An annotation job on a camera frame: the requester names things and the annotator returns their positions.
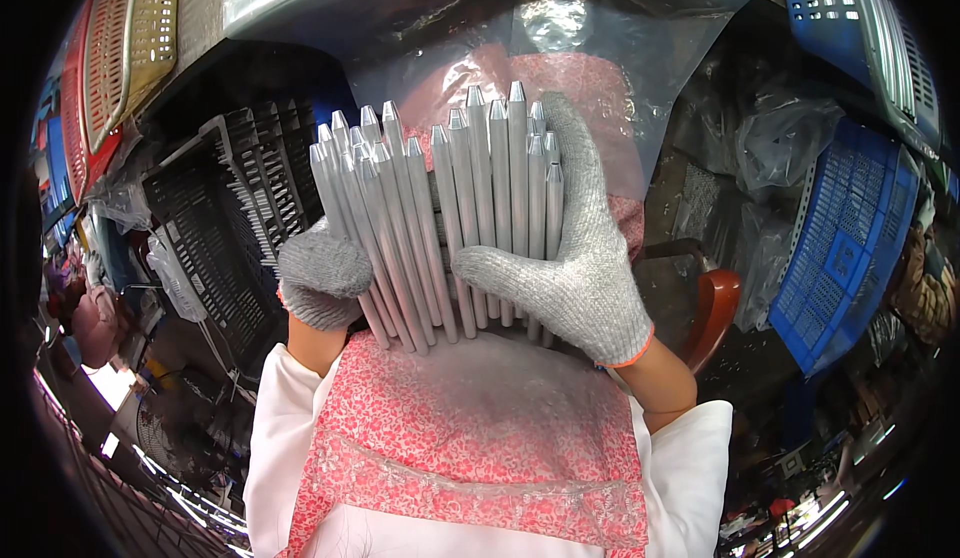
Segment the knitted work glove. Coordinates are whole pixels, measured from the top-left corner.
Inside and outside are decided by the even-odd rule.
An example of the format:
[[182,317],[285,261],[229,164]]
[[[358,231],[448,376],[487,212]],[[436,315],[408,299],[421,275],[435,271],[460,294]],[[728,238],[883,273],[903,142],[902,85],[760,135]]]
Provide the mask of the knitted work glove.
[[654,325],[634,283],[627,241],[610,214],[600,156],[567,97],[546,92],[541,100],[562,156],[563,230],[556,261],[473,246],[457,252],[453,271],[530,312],[594,362],[626,366],[646,351]]
[[277,295],[287,312],[313,329],[340,331],[360,318],[357,297],[374,278],[367,253],[327,231],[327,217],[291,237],[277,260]]

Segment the metal bar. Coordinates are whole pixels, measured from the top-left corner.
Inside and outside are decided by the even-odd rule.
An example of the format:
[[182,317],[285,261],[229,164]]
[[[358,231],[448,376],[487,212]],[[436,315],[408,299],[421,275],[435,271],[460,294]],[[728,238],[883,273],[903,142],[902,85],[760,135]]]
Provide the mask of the metal bar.
[[[324,206],[326,224],[329,228],[330,235],[335,238],[348,239],[347,225],[340,209],[340,202],[337,200],[336,193],[333,191],[329,173],[327,169],[324,168],[324,163],[332,160],[333,158],[331,156],[324,156],[324,149],[321,144],[314,143],[310,146],[310,168],[313,170],[314,183],[317,184],[319,202]],[[366,323],[369,324],[369,329],[373,332],[373,337],[380,347],[386,350],[390,347],[390,336],[387,334],[387,330],[380,320],[377,306],[374,304],[370,292],[364,292],[357,298],[357,301],[360,302],[360,308],[363,309],[363,313],[366,316]]]
[[[532,259],[544,259],[546,235],[546,150],[544,136],[537,133],[530,141],[530,248]],[[540,338],[541,324],[532,315],[527,322],[527,339]]]
[[[489,159],[493,171],[493,205],[496,247],[511,252],[514,246],[510,216],[510,141],[507,132],[507,102],[493,100],[489,106]],[[514,324],[514,307],[500,300],[500,324]]]
[[[510,95],[507,97],[507,126],[510,147],[510,208],[512,252],[517,256],[527,256],[528,218],[527,194],[530,183],[527,180],[527,97],[523,93],[520,81],[510,83]],[[523,317],[523,310],[516,307],[516,318]]]
[[[487,144],[487,106],[480,86],[472,84],[466,90],[466,131],[469,139],[470,164],[473,168],[473,193],[476,198],[477,225],[480,243],[497,247],[497,224],[494,217],[493,173],[490,164],[490,146]],[[486,296],[486,313],[500,318],[500,301]]]
[[530,105],[530,118],[534,120],[529,135],[546,135],[546,116],[544,102],[536,100]]
[[383,258],[380,256],[377,236],[374,234],[374,227],[363,201],[360,180],[357,178],[356,164],[352,154],[344,152],[341,156],[340,165],[340,178],[344,195],[349,202],[350,211],[353,213],[353,222],[356,223],[360,240],[362,240],[366,249],[366,255],[369,256],[370,265],[373,267],[373,278],[376,279],[376,285],[380,289],[383,303],[390,314],[390,320],[396,328],[396,334],[400,338],[400,343],[403,344],[403,349],[407,352],[413,352],[415,349],[414,342],[409,331],[407,331],[406,325],[403,324],[401,311],[397,307],[397,301],[390,287],[390,276],[387,276],[387,269],[384,266]]
[[350,130],[351,125],[347,122],[347,117],[344,116],[342,109],[330,114],[330,131],[333,133],[333,144],[336,145],[337,156],[343,156],[351,151]]
[[[330,127],[327,125],[327,123],[319,125],[317,136],[320,146],[323,148],[325,155],[328,156],[328,159],[323,160],[322,164],[327,171],[327,177],[330,180],[330,186],[333,188],[333,193],[335,194],[337,203],[340,206],[340,214],[343,217],[343,224],[346,228],[346,237],[350,241],[359,243],[362,246],[363,239],[360,237],[360,233],[357,230],[356,223],[354,222],[354,214],[351,211],[351,204],[347,199],[346,190],[344,188],[343,181],[341,180],[340,163],[344,152],[337,151],[336,137],[330,130]],[[376,308],[377,314],[380,316],[380,322],[382,323],[383,328],[386,330],[387,336],[397,337],[398,332],[397,327],[394,325],[393,316],[391,316],[390,311],[387,309],[387,304],[383,300],[383,294],[380,292],[376,281],[374,281],[373,285],[369,287],[367,293],[369,294],[370,299],[373,300],[373,305]]]
[[[547,157],[551,156],[550,133],[547,132]],[[551,160],[546,171],[546,240],[544,250],[546,260],[556,261],[560,252],[560,237],[564,229],[564,171],[560,161]],[[543,328],[543,347],[553,345],[553,333]]]
[[[354,129],[355,127],[350,129],[351,141],[354,140]],[[352,150],[366,213],[369,215],[370,223],[376,233],[376,242],[380,247],[380,253],[383,255],[383,263],[387,266],[393,293],[396,294],[397,303],[400,304],[400,311],[403,313],[407,330],[413,338],[416,353],[427,356],[430,353],[430,346],[426,342],[410,285],[403,273],[401,253],[398,249],[397,240],[394,239],[390,217],[387,215],[387,200],[383,195],[383,183],[377,173],[377,168],[374,167],[374,160],[367,150],[366,143],[361,141],[353,145]]]
[[[430,132],[430,149],[433,154],[433,170],[437,176],[440,212],[443,216],[443,230],[446,234],[446,248],[450,260],[464,247],[463,232],[460,228],[460,211],[457,208],[457,188],[453,182],[453,162],[450,159],[450,142],[444,133],[443,125],[434,125]],[[477,336],[474,307],[471,304],[471,290],[459,276],[453,277],[457,288],[457,303],[460,305],[460,320],[463,335],[467,339]]]
[[430,181],[426,175],[426,159],[420,141],[415,136],[407,139],[407,167],[410,184],[413,188],[416,218],[426,246],[427,262],[430,265],[430,281],[439,302],[440,316],[446,340],[457,343],[457,319],[450,303],[450,291],[447,287],[447,274],[444,271],[444,259],[440,254],[440,239],[437,236],[437,221],[433,213],[433,200],[430,197]]
[[[385,201],[383,207],[390,219],[390,226],[393,228],[393,241],[400,253],[400,264],[403,266],[403,273],[407,276],[407,285],[410,287],[410,295],[413,298],[414,308],[416,308],[416,314],[419,317],[419,324],[423,327],[423,337],[426,339],[427,345],[434,346],[437,344],[437,337],[433,334],[433,323],[430,320],[430,311],[427,308],[424,296],[424,284],[417,272],[417,262],[414,260],[414,251],[410,246],[407,221],[403,217],[401,193],[397,189],[394,160],[391,158],[390,152],[387,151],[387,146],[380,141],[373,144],[372,159],[380,189],[383,190]],[[410,328],[415,326],[414,323],[407,323],[407,325]]]
[[[460,208],[463,247],[480,245],[480,228],[477,225],[476,194],[474,193],[474,169],[471,166],[470,139],[467,122],[460,108],[450,110],[450,122],[447,127],[450,144],[450,161],[453,163],[453,179],[457,193],[457,206]],[[476,287],[470,288],[473,296],[473,317],[477,329],[487,328],[487,301],[484,293]]]
[[374,154],[374,144],[382,141],[380,133],[380,121],[377,120],[377,113],[374,107],[367,104],[360,108],[360,131],[363,133],[363,139],[366,141],[366,150],[370,155]]
[[410,180],[410,158],[403,147],[403,125],[401,116],[397,112],[397,105],[393,102],[383,104],[383,138],[387,142],[387,149],[393,158],[393,174],[396,178],[396,188],[400,193],[400,203],[403,205],[403,218],[407,224],[407,234],[414,251],[416,271],[423,298],[426,300],[427,310],[430,312],[430,321],[433,327],[444,324],[440,311],[437,294],[433,288],[430,276],[430,263],[426,255],[426,243],[421,232],[420,221],[417,217],[417,203],[414,200],[413,186]]

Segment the yellow plastic basket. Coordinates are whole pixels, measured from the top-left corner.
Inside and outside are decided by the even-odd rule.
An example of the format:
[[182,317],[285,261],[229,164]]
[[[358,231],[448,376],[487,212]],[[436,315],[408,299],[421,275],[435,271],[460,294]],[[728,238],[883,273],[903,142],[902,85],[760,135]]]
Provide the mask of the yellow plastic basket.
[[82,125],[95,154],[177,60],[177,0],[93,0]]

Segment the plastic bag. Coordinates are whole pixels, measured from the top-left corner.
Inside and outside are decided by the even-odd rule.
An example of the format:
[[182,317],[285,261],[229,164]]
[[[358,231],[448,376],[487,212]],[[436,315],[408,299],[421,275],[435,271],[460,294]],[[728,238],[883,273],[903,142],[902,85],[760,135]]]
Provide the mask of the plastic bag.
[[163,291],[166,292],[170,303],[174,305],[176,314],[191,323],[200,323],[207,318],[207,311],[200,303],[200,298],[194,293],[193,287],[186,280],[186,274],[172,255],[163,245],[156,234],[147,238],[150,252],[147,252],[147,264],[160,277]]
[[833,99],[804,99],[780,84],[766,85],[736,130],[738,183],[745,192],[796,184],[830,145],[843,116]]
[[743,223],[737,240],[734,270],[743,282],[733,324],[747,333],[770,328],[767,314],[780,293],[781,273],[790,260],[793,227],[757,204],[740,208]]
[[415,1],[344,61],[358,105],[395,100],[426,150],[430,126],[470,85],[487,101],[515,79],[528,102],[562,91],[590,129],[607,193],[642,202],[680,89],[746,0]]

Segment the tapered metal tube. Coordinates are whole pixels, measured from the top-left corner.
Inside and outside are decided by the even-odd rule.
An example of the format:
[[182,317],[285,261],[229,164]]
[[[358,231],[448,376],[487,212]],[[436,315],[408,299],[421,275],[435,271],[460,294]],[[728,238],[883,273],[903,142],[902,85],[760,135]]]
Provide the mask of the tapered metal tube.
[[[510,141],[507,132],[507,102],[493,100],[489,105],[489,161],[493,174],[493,212],[496,228],[496,247],[511,252],[514,247],[510,216]],[[500,323],[514,324],[514,308],[507,300],[500,300]]]
[[[547,156],[551,155],[550,150],[550,132],[547,132]],[[556,139],[553,140],[553,146],[556,148]],[[560,161],[550,162],[546,171],[546,238],[545,255],[546,260],[556,261],[557,253],[560,252],[560,237],[564,230],[564,171],[560,167]],[[549,348],[553,344],[553,333],[543,329],[543,347]]]
[[403,344],[403,349],[407,352],[414,352],[413,338],[407,330],[406,324],[403,324],[403,317],[397,306],[397,300],[394,297],[393,288],[390,285],[390,276],[387,274],[387,268],[384,265],[383,257],[380,255],[380,249],[377,243],[377,236],[374,234],[374,226],[371,224],[371,218],[367,214],[367,206],[364,204],[363,193],[360,191],[360,180],[354,168],[354,157],[352,152],[344,152],[340,160],[340,179],[343,187],[343,195],[350,206],[350,212],[353,214],[353,222],[356,224],[357,233],[369,257],[369,263],[373,267],[373,278],[376,280],[376,286],[380,290],[386,311],[390,314],[393,327],[396,334]]
[[[472,84],[466,90],[466,125],[470,145],[470,165],[473,169],[473,193],[477,203],[477,225],[480,228],[480,243],[497,247],[497,221],[494,216],[493,172],[490,163],[490,146],[487,143],[487,106],[480,93],[480,86]],[[500,318],[500,301],[486,296],[486,314]]]
[[[430,311],[427,308],[424,296],[424,284],[421,283],[420,273],[417,271],[417,261],[414,259],[414,251],[410,244],[407,221],[403,216],[401,194],[397,189],[397,175],[394,172],[394,160],[390,157],[387,146],[380,141],[373,144],[373,166],[376,169],[380,188],[383,190],[384,210],[390,219],[393,240],[396,243],[397,251],[400,253],[400,263],[403,266],[403,273],[407,276],[407,285],[410,288],[410,295],[414,301],[419,324],[423,327],[423,337],[426,339],[427,345],[436,345],[437,338],[433,334],[433,323],[430,321]],[[414,326],[410,323],[407,323],[407,325],[409,327]]]
[[[529,225],[527,194],[530,192],[530,182],[527,170],[527,97],[520,81],[510,83],[507,123],[510,144],[510,232],[513,238],[511,251],[517,256],[526,257]],[[517,306],[516,317],[522,316],[523,310]]]
[[439,304],[446,340],[457,343],[457,320],[450,303],[450,291],[447,288],[447,276],[444,272],[444,260],[440,253],[440,239],[437,235],[437,221],[434,218],[433,201],[430,198],[430,182],[426,175],[424,150],[416,137],[407,139],[407,167],[410,172],[410,184],[416,204],[416,221],[423,237],[427,262],[430,266],[429,277],[423,280],[424,286],[433,286],[433,292]]
[[416,353],[427,356],[430,353],[430,347],[426,342],[424,328],[421,325],[420,315],[417,312],[410,285],[407,283],[407,278],[403,272],[401,253],[398,249],[397,240],[394,239],[390,216],[387,214],[387,200],[383,195],[383,185],[377,169],[374,168],[374,161],[367,151],[367,146],[360,143],[354,145],[352,149],[353,161],[354,164],[357,164],[357,174],[360,178],[366,213],[369,215],[369,222],[376,234],[376,242],[380,247],[380,254],[383,256],[383,264],[387,267],[393,293],[396,294],[396,301],[400,304],[403,321],[413,338]]
[[[349,132],[346,130],[344,130],[343,133],[345,136],[349,135]],[[341,180],[340,159],[343,153],[337,152],[337,144],[334,140],[333,132],[330,131],[330,127],[327,125],[327,123],[319,125],[318,138],[320,147],[323,149],[323,156],[328,157],[322,163],[323,169],[326,171],[326,176],[330,180],[330,186],[333,189],[337,204],[340,207],[343,225],[346,228],[346,237],[350,241],[354,241],[360,245],[363,245],[363,240],[360,238],[360,233],[357,232],[357,227],[354,223],[354,215],[351,212],[351,205],[347,200],[344,185]],[[370,298],[373,300],[373,305],[376,307],[376,312],[380,316],[380,322],[383,323],[383,328],[386,330],[387,335],[390,337],[397,337],[397,327],[394,325],[393,317],[387,310],[387,304],[383,300],[376,281],[374,281],[373,285],[370,286],[368,293]]]
[[410,246],[414,252],[420,292],[423,294],[423,299],[426,300],[430,322],[434,327],[439,327],[444,324],[444,319],[440,312],[437,294],[433,288],[430,264],[426,255],[426,243],[417,216],[417,204],[414,201],[414,192],[410,181],[409,158],[406,156],[403,147],[401,116],[397,112],[397,105],[393,101],[383,104],[383,139],[386,140],[387,150],[393,158],[393,174],[396,179],[396,188],[400,194],[400,203],[403,205],[403,218],[407,225]]
[[373,154],[374,144],[380,141],[380,122],[377,120],[374,107],[369,104],[360,108],[360,131],[363,132],[363,139],[366,140],[366,149]]
[[344,116],[344,111],[338,109],[330,114],[330,129],[333,134],[333,144],[337,148],[337,156],[343,156],[345,153],[351,151],[351,138],[350,130],[351,125],[347,122],[347,117]]
[[[463,232],[460,228],[460,210],[457,207],[457,189],[453,180],[453,162],[450,158],[450,143],[442,125],[434,125],[430,134],[430,148],[433,154],[433,170],[437,175],[440,212],[443,215],[443,232],[450,260],[464,247]],[[460,320],[463,334],[467,339],[477,336],[474,306],[471,301],[471,289],[459,276],[453,277],[457,288],[457,303],[460,305]]]
[[[333,160],[329,154],[326,154],[324,147],[319,143],[310,146],[310,168],[313,170],[313,180],[317,185],[319,202],[323,204],[323,211],[326,213],[326,224],[330,235],[335,238],[347,239],[347,225],[344,221],[343,213],[340,209],[340,202],[337,200],[336,193],[333,191],[333,185],[330,181],[328,170],[324,163]],[[390,347],[390,336],[384,328],[380,315],[377,312],[377,306],[370,295],[370,291],[364,292],[357,300],[360,302],[360,308],[366,316],[366,323],[373,333],[373,338],[381,348],[386,350]]]
[[[544,137],[534,134],[530,140],[529,152],[530,173],[530,247],[529,255],[532,259],[544,259],[544,243],[546,235],[546,150]],[[527,322],[527,339],[540,338],[541,325],[533,316]]]
[[[474,168],[471,166],[471,148],[467,122],[460,108],[450,110],[447,127],[450,142],[450,161],[453,163],[453,179],[457,191],[457,207],[460,209],[460,224],[463,247],[480,245],[480,228],[477,225],[476,193],[474,191]],[[487,328],[487,300],[476,287],[470,288],[473,296],[473,317],[477,329]]]
[[546,135],[546,116],[544,103],[540,100],[530,105],[530,118],[534,120],[530,135]]

